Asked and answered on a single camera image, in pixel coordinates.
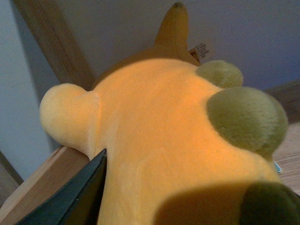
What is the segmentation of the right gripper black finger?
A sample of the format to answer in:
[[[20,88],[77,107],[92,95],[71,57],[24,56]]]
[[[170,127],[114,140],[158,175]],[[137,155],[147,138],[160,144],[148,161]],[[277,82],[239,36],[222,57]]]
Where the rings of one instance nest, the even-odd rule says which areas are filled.
[[[106,149],[19,225],[95,225],[104,191]]]

